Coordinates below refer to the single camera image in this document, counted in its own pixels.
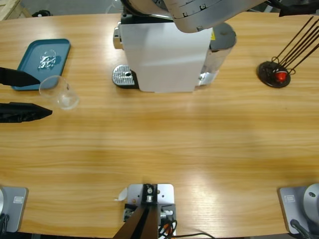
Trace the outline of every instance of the yellow warning label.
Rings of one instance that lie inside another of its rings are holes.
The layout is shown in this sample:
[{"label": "yellow warning label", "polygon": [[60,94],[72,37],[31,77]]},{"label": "yellow warning label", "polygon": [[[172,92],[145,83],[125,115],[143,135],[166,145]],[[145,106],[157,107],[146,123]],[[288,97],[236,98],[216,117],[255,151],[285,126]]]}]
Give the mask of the yellow warning label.
[{"label": "yellow warning label", "polygon": [[210,39],[210,40],[215,41],[215,40],[216,40],[216,37],[215,37],[214,28],[212,28],[212,29],[213,29],[213,31],[212,31],[212,33],[211,33],[211,39]]}]

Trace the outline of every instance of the metal rod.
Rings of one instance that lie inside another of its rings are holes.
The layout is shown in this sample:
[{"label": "metal rod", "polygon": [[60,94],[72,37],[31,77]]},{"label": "metal rod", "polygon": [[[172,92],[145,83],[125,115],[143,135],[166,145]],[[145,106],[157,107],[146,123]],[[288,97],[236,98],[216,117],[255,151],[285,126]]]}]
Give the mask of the metal rod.
[{"label": "metal rod", "polygon": [[319,43],[296,65],[293,69],[290,70],[289,74],[294,71],[304,60],[306,60],[311,54],[314,53],[319,48]]},{"label": "metal rod", "polygon": [[291,63],[293,63],[304,51],[306,51],[317,39],[319,38],[319,30],[312,35],[309,40],[304,44],[304,46],[297,51],[290,60],[288,60],[283,67],[287,68]]},{"label": "metal rod", "polygon": [[281,53],[279,53],[279,55],[277,56],[280,57],[280,55],[287,49],[288,46],[290,46],[290,44],[295,40],[295,38],[301,33],[301,31],[308,25],[308,23],[313,19],[314,16],[312,16],[311,18],[309,18],[309,20],[305,23],[305,25],[300,29],[300,31],[294,36],[294,38],[288,43],[288,45],[282,50]]},{"label": "metal rod", "polygon": [[282,62],[282,65],[286,65],[288,62],[291,61],[295,57],[295,53],[299,53],[299,49],[304,49],[304,47],[309,43],[309,41],[318,33],[319,26],[315,27],[314,30],[291,52],[291,54],[286,55],[286,59]]},{"label": "metal rod", "polygon": [[300,38],[300,40],[293,46],[293,48],[286,54],[286,56],[284,56],[284,58],[281,60],[281,62],[279,62],[279,64],[282,64],[283,62],[287,61],[287,57],[290,55],[290,53],[298,46],[298,44],[307,36],[307,34],[311,31],[311,29],[317,24],[317,22],[319,21],[316,20],[312,26],[307,30],[307,32]]}]

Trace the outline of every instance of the black round base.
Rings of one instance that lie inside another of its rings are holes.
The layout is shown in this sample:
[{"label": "black round base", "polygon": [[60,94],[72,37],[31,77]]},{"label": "black round base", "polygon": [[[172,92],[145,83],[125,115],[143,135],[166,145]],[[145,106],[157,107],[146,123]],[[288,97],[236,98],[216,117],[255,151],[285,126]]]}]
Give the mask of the black round base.
[{"label": "black round base", "polygon": [[278,82],[274,74],[274,70],[277,69],[280,71],[288,72],[287,69],[285,67],[282,67],[280,64],[276,62],[266,61],[257,67],[258,78],[261,80],[261,82],[270,87],[282,88],[287,86],[291,80],[290,75],[287,75],[284,82]]}]

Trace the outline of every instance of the cable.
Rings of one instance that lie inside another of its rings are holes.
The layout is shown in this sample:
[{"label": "cable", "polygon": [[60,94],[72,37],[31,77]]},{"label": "cable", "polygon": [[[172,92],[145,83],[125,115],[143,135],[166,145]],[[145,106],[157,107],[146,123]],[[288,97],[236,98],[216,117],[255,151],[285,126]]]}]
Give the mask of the cable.
[{"label": "cable", "polygon": [[313,236],[311,235],[311,233],[308,232],[303,226],[301,226],[300,223],[297,220],[295,220],[295,219],[291,220],[290,221],[290,225],[294,229],[296,229],[303,238],[305,238],[305,239],[313,239]]},{"label": "cable", "polygon": [[165,221],[165,223],[163,223],[163,225],[159,228],[159,238],[164,237],[164,239],[170,239],[170,238],[187,238],[187,237],[194,237],[194,236],[207,236],[211,239],[215,239],[215,237],[213,237],[212,235],[208,234],[208,233],[194,233],[194,234],[185,234],[185,235],[177,235],[174,236],[174,232],[176,230],[177,227],[177,221],[176,220],[172,220],[172,221]]},{"label": "cable", "polygon": [[194,233],[194,234],[179,235],[179,236],[169,236],[168,238],[186,238],[186,237],[194,237],[194,236],[200,236],[200,235],[215,239],[215,237],[213,237],[212,235],[208,233]]}]

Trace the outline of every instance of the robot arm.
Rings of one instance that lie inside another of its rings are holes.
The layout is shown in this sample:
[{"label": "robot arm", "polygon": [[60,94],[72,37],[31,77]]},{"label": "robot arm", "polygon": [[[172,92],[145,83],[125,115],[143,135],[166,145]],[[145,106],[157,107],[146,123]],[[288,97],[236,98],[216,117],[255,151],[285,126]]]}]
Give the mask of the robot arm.
[{"label": "robot arm", "polygon": [[170,14],[178,29],[192,33],[216,26],[264,0],[122,0],[133,14]]}]

